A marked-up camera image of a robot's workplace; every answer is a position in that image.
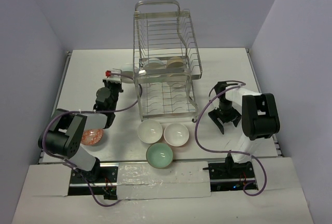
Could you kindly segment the white bowl beige outside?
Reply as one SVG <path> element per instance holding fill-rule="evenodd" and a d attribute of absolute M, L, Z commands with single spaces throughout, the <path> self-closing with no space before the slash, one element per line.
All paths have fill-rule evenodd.
<path fill-rule="evenodd" d="M 182 57 L 171 57 L 167 60 L 166 69 L 185 67 L 186 61 Z"/>

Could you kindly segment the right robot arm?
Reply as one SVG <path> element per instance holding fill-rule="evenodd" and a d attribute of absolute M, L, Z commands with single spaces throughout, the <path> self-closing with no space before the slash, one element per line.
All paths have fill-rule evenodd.
<path fill-rule="evenodd" d="M 213 91 L 219 94 L 218 107 L 208 113 L 210 119 L 224 134 L 224 124 L 234 127 L 241 124 L 242 135 L 231 153 L 232 161 L 225 165 L 226 174 L 231 178 L 243 172 L 243 165 L 264 139 L 271 138 L 280 130 L 280 120 L 272 93 L 258 93 L 242 87 L 240 81 L 219 81 Z"/>

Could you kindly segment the red patterned bowl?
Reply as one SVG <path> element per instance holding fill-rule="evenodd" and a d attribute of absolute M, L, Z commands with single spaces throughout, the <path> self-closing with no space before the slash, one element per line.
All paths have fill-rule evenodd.
<path fill-rule="evenodd" d="M 103 129 L 85 130 L 82 134 L 81 144 L 86 146 L 95 145 L 102 139 L 103 134 Z"/>

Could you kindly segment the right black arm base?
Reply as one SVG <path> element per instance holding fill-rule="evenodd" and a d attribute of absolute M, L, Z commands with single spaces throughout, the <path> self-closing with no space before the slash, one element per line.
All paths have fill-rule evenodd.
<path fill-rule="evenodd" d="M 231 156 L 224 162 L 208 163 L 204 171 L 209 172 L 212 192 L 257 190 L 255 173 L 251 162 L 235 163 Z"/>

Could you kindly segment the steel two-tier dish rack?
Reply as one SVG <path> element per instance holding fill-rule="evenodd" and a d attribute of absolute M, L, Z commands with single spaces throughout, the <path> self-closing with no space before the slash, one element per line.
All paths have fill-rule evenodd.
<path fill-rule="evenodd" d="M 193 82 L 203 70 L 190 11 L 178 1 L 136 3 L 133 70 L 141 120 L 197 120 Z"/>

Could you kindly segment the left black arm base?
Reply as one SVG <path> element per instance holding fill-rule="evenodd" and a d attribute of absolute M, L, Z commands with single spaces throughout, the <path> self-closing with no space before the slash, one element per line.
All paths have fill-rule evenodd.
<path fill-rule="evenodd" d="M 104 200 L 118 200 L 117 197 L 117 165 L 102 164 L 100 172 L 95 181 L 90 181 L 89 185 L 95 196 L 102 196 Z M 84 178 L 75 170 L 71 171 L 68 196 L 91 195 L 89 187 Z"/>

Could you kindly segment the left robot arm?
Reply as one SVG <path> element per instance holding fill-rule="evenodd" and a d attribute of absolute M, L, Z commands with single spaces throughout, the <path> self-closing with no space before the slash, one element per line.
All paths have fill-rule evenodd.
<path fill-rule="evenodd" d="M 104 81 L 104 87 L 96 92 L 93 110 L 96 113 L 68 113 L 56 109 L 51 116 L 52 124 L 44 129 L 38 140 L 39 148 L 49 156 L 64 160 L 81 176 L 92 183 L 101 177 L 100 160 L 89 154 L 81 146 L 84 131 L 108 129 L 115 119 L 116 105 L 122 85 Z"/>

